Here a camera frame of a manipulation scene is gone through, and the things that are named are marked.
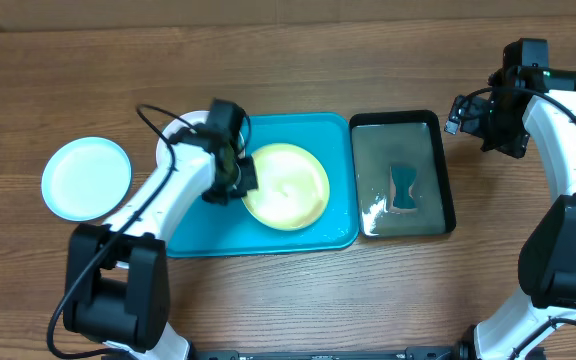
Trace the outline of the yellow plate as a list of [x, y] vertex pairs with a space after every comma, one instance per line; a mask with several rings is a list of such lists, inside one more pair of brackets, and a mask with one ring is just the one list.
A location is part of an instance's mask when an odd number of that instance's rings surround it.
[[252, 153], [258, 188], [243, 198], [260, 223], [281, 231], [314, 224], [330, 200], [330, 180], [317, 158], [288, 143], [265, 145]]

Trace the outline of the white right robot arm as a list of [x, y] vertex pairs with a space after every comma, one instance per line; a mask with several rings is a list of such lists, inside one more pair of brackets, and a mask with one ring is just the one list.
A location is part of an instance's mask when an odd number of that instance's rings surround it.
[[576, 327], [576, 71], [551, 68], [543, 39], [512, 42], [487, 87], [455, 99], [445, 130], [514, 158], [535, 143], [552, 201], [520, 251], [518, 289], [451, 356], [542, 359], [542, 341]]

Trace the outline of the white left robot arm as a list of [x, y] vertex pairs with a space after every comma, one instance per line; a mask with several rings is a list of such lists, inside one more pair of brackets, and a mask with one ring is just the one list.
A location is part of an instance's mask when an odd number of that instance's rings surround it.
[[197, 200], [226, 205], [256, 189], [245, 155], [250, 118], [234, 102], [216, 99], [205, 121], [182, 122], [156, 134], [167, 150], [134, 196], [101, 225], [80, 224], [68, 248], [65, 291], [48, 325], [46, 344], [60, 359], [54, 332], [62, 323], [100, 344], [107, 359], [186, 359], [188, 340], [169, 324], [166, 249]]

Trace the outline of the light blue plate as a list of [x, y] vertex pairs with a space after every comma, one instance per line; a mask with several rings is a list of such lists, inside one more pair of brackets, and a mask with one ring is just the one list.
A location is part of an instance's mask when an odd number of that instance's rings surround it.
[[41, 193], [58, 217], [74, 222], [97, 219], [121, 203], [132, 181], [126, 152], [101, 137], [84, 137], [62, 146], [47, 162]]

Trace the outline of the white plate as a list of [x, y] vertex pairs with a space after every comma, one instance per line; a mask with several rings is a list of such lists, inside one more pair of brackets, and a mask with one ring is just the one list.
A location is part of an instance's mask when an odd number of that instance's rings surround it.
[[[163, 130], [163, 135], [171, 142], [172, 145], [181, 142], [181, 136], [187, 132], [188, 124], [198, 125], [206, 122], [209, 112], [207, 110], [197, 110], [183, 114], [177, 119], [174, 119]], [[248, 144], [249, 132], [247, 126], [247, 118], [244, 119], [243, 129], [239, 132], [239, 139], [237, 143], [237, 154], [239, 158], [243, 158], [246, 153]], [[156, 164], [166, 165], [169, 163], [169, 151], [167, 145], [159, 139], [156, 146]]]

